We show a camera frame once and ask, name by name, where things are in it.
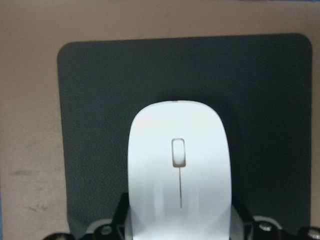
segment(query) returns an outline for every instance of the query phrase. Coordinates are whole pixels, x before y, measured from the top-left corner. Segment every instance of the white computer mouse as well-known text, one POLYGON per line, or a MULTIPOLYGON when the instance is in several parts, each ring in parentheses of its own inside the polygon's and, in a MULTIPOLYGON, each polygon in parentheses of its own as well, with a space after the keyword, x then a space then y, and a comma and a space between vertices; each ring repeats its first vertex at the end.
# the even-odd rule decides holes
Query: white computer mouse
POLYGON ((149 105, 128 144, 134 240, 229 240, 231 169, 218 114, 195 101, 149 105))

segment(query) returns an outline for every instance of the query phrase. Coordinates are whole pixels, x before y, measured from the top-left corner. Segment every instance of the screw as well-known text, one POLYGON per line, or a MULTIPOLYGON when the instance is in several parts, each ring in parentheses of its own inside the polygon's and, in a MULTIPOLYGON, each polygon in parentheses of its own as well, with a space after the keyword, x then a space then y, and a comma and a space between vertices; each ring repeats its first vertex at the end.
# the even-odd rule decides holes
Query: screw
POLYGON ((67 239, 63 235, 58 235, 55 240, 67 240, 67 239))
POLYGON ((259 228, 265 232, 270 232, 272 230, 272 225, 266 221, 263 221, 259 224, 259 228))
POLYGON ((100 229, 100 233, 103 236, 107 236, 112 232, 112 227, 110 227, 109 225, 105 225, 100 229))
POLYGON ((320 232, 315 229, 309 229, 308 236, 315 240, 320 240, 320 232))

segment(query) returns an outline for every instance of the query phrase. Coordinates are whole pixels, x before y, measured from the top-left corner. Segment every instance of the black mount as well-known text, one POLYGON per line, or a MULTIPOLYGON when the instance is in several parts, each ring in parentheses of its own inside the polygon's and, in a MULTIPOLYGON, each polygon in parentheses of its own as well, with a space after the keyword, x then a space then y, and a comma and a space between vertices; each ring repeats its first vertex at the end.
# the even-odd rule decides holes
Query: black mount
MULTIPOLYGON (((129 195, 126 192, 121 195, 112 222, 100 225, 93 233, 87 233, 79 240, 125 240, 128 209, 129 195)), ((302 227, 297 235, 292 235, 271 218, 255 219, 234 195, 232 195, 230 225, 230 240, 320 240, 319 227, 302 227)), ((72 234, 58 232, 43 240, 76 240, 76 238, 72 234)))

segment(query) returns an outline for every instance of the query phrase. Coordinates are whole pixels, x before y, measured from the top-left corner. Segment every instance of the desk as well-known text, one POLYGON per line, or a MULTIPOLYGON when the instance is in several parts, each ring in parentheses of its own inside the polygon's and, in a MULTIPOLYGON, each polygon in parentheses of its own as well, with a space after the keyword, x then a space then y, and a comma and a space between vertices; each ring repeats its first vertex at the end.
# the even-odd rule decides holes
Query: desk
POLYGON ((301 33, 313 47, 311 224, 320 226, 320 2, 1 1, 3 239, 68 231, 57 54, 69 42, 301 33))

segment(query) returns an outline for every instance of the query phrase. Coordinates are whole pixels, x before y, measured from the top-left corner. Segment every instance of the textured mouse pad surface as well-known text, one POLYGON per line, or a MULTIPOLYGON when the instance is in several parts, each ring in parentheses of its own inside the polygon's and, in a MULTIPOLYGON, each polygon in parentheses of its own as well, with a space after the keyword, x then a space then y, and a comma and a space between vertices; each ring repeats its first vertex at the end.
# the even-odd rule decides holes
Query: textured mouse pad surface
POLYGON ((253 215, 292 233, 310 224, 312 48, 304 36, 74 42, 57 61, 67 215, 76 236, 112 217, 128 191, 135 115, 169 100, 202 102, 220 115, 232 189, 253 215))

